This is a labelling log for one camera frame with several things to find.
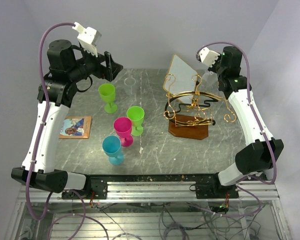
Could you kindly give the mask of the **gold wire glass rack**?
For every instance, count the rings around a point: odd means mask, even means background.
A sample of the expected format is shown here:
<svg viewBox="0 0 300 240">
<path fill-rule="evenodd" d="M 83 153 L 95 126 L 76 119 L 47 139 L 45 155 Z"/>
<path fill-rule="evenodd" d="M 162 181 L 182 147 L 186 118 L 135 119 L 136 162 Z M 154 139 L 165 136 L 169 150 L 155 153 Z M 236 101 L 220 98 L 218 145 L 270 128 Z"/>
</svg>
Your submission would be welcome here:
<svg viewBox="0 0 300 240">
<path fill-rule="evenodd" d="M 168 132 L 172 136 L 193 140 L 207 138 L 209 136 L 209 126 L 216 124 L 211 110 L 211 103 L 225 102 L 229 113 L 226 113 L 223 119 L 227 123 L 234 123 L 237 120 L 237 115 L 230 109 L 228 100 L 225 97 L 199 91 L 202 77 L 198 74 L 191 77 L 191 80 L 195 82 L 193 91 L 171 93 L 171 87 L 176 80 L 176 76 L 172 73 L 168 73 L 165 76 L 165 82 L 168 83 L 168 91 L 163 116 L 169 121 Z M 190 97 L 190 103 L 181 102 L 176 110 L 172 106 L 172 102 L 181 97 Z"/>
</svg>

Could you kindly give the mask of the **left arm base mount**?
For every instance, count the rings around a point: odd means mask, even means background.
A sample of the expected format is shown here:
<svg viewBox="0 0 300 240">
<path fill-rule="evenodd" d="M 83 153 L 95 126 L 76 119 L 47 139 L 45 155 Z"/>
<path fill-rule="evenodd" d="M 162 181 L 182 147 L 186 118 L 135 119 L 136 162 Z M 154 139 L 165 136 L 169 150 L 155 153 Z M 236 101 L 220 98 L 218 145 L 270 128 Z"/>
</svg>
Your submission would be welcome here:
<svg viewBox="0 0 300 240">
<path fill-rule="evenodd" d="M 61 194 L 63 200 L 79 200 L 79 196 L 84 200 L 105 200 L 108 194 L 108 184 L 97 175 L 86 175 L 82 189 L 70 188 Z"/>
</svg>

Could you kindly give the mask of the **green wine glass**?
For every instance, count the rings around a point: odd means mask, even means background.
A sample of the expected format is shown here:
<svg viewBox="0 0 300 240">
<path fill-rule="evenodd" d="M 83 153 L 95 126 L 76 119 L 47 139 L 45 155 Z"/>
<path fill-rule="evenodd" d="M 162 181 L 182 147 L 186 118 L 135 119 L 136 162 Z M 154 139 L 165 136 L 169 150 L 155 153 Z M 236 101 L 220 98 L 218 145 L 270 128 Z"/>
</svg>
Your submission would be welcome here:
<svg viewBox="0 0 300 240">
<path fill-rule="evenodd" d="M 132 122 L 132 132 L 131 134 L 135 137 L 140 136 L 143 131 L 143 122 L 145 117 L 145 111 L 140 106 L 131 106 L 127 112 L 126 116 L 131 120 Z"/>
<path fill-rule="evenodd" d="M 105 102 L 104 110 L 108 114 L 113 114 L 117 111 L 118 106 L 114 103 L 116 98 L 116 89 L 113 84 L 104 83 L 98 88 L 101 99 Z"/>
</svg>

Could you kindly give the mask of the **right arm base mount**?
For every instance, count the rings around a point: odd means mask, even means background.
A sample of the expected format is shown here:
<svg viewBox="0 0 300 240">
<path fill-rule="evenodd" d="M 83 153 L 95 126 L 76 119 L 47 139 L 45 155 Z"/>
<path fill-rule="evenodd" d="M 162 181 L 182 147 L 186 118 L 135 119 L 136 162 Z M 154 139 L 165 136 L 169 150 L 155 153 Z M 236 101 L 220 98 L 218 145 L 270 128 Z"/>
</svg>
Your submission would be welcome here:
<svg viewBox="0 0 300 240">
<path fill-rule="evenodd" d="M 219 181 L 218 174 L 195 174 L 190 178 L 194 182 L 189 187 L 191 192 L 195 192 L 197 199 L 225 199 L 228 194 L 230 199 L 239 197 L 235 185 L 223 186 Z"/>
</svg>

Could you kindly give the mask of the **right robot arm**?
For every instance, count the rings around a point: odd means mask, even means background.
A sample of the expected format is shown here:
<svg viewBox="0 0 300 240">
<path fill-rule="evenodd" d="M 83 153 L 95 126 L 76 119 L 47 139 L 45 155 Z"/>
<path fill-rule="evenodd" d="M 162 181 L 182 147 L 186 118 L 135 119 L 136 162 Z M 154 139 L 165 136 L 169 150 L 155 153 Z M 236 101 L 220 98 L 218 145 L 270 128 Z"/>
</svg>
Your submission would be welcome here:
<svg viewBox="0 0 300 240">
<path fill-rule="evenodd" d="M 263 121 L 254 100 L 250 73 L 241 75 L 241 62 L 248 58 L 236 46 L 228 44 L 221 53 L 204 47 L 197 52 L 197 59 L 217 75 L 218 89 L 235 111 L 243 130 L 245 148 L 235 155 L 235 162 L 218 173 L 218 180 L 210 186 L 216 198 L 228 192 L 228 186 L 245 177 L 259 179 L 266 176 L 265 184 L 274 184 L 277 179 L 277 160 L 284 148 L 281 139 L 276 139 Z"/>
</svg>

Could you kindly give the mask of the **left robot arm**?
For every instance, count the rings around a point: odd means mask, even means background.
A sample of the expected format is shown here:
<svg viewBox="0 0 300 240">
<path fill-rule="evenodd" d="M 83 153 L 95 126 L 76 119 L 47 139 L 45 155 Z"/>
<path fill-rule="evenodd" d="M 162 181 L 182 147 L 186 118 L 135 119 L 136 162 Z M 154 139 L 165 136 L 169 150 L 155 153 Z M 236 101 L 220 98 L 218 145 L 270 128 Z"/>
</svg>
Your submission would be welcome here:
<svg viewBox="0 0 300 240">
<path fill-rule="evenodd" d="M 20 167 L 11 177 L 25 185 L 53 193 L 74 190 L 86 199 L 92 193 L 91 177 L 84 173 L 57 170 L 56 150 L 60 131 L 72 105 L 77 83 L 95 76 L 112 82 L 123 69 L 110 52 L 92 54 L 83 44 L 73 45 L 60 39 L 49 44 L 49 71 L 38 89 L 37 120 L 31 144 Z"/>
</svg>

